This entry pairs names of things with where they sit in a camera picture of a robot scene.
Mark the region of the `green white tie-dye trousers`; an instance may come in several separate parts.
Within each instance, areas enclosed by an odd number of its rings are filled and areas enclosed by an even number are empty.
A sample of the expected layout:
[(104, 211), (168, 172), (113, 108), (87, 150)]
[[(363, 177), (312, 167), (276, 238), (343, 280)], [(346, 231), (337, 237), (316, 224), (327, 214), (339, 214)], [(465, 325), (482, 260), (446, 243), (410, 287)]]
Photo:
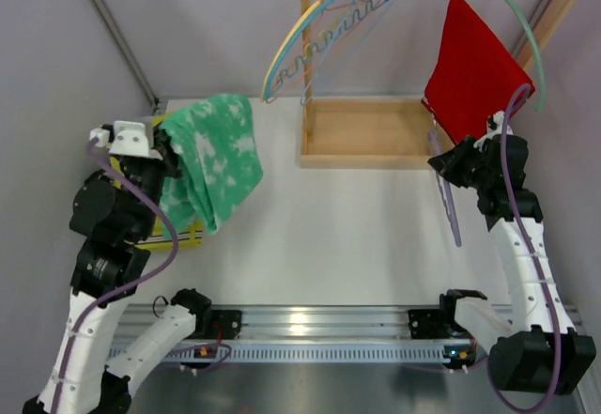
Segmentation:
[(200, 222), (205, 233), (216, 234), (264, 175), (250, 100), (214, 95), (173, 112), (159, 128), (181, 172), (165, 179), (161, 210), (178, 233)]

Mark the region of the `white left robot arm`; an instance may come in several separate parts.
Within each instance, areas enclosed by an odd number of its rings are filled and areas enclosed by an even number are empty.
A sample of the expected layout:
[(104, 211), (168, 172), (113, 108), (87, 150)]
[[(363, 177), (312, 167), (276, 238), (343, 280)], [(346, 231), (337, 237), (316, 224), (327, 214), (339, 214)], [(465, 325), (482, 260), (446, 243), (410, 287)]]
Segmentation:
[(105, 149), (100, 170), (77, 192), (69, 221), (85, 239), (70, 281), (69, 315), (51, 376), (25, 413), (125, 413), (149, 374), (184, 339), (207, 331), (209, 298), (181, 289), (129, 348), (108, 356), (121, 316), (137, 287), (157, 276), (145, 272), (150, 252), (138, 247), (156, 222), (175, 227), (160, 210), (163, 182), (181, 170), (168, 134), (140, 122), (117, 121), (90, 132), (87, 150)]

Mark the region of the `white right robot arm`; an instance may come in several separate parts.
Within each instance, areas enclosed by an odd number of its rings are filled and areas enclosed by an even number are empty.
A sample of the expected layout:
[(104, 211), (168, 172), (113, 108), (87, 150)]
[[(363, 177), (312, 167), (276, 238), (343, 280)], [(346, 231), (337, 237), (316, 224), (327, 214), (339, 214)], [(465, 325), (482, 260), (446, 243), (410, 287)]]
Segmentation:
[(495, 134), (480, 141), (467, 137), (428, 161), (445, 181), (476, 191), (512, 305), (505, 320), (485, 296), (466, 296), (455, 304), (453, 320), (488, 355), (496, 389), (568, 395), (593, 363), (596, 347), (592, 337), (577, 333), (559, 297), (542, 209), (523, 186), (528, 157), (525, 139)]

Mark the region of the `light blue wire hanger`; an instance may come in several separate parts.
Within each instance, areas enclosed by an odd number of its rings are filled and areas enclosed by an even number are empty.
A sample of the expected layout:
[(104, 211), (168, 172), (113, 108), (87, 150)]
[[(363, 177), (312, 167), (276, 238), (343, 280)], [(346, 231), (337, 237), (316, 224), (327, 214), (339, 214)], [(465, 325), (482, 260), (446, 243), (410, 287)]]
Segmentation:
[[(307, 107), (315, 98), (315, 92), (328, 84), (339, 73), (366, 38), (372, 33), (397, 0), (319, 0), (318, 6), (309, 14), (302, 28), (301, 56), (305, 79), (300, 103)], [(363, 29), (362, 37), (351, 47), (342, 62), (324, 77), (326, 60), (333, 49), (357, 29)]]

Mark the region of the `lilac hanger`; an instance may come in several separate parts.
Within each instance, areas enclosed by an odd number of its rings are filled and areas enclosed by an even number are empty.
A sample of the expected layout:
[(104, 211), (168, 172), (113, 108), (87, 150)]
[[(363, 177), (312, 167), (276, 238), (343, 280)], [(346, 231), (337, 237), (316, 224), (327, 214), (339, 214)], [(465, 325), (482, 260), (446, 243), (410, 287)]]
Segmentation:
[[(438, 156), (442, 153), (441, 145), (437, 133), (437, 129), (433, 128), (428, 132), (428, 143), (430, 151), (434, 156)], [(441, 202), (445, 210), (445, 215), (448, 223), (450, 224), (452, 234), (455, 241), (455, 246), (460, 248), (462, 246), (462, 238), (458, 223), (458, 218), (455, 210), (455, 200), (453, 197), (450, 183), (445, 179), (441, 178), (438, 173), (435, 173), (437, 184), (439, 187), (439, 193)]]

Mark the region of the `red trousers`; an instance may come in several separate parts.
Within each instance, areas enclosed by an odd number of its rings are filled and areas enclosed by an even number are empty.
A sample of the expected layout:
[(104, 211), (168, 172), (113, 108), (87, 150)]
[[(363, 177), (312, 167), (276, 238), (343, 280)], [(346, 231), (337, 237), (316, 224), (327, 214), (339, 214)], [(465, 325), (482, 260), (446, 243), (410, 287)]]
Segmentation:
[(438, 62), (422, 104), (453, 144), (487, 132), (487, 119), (506, 108), (532, 78), (466, 0), (450, 0)]

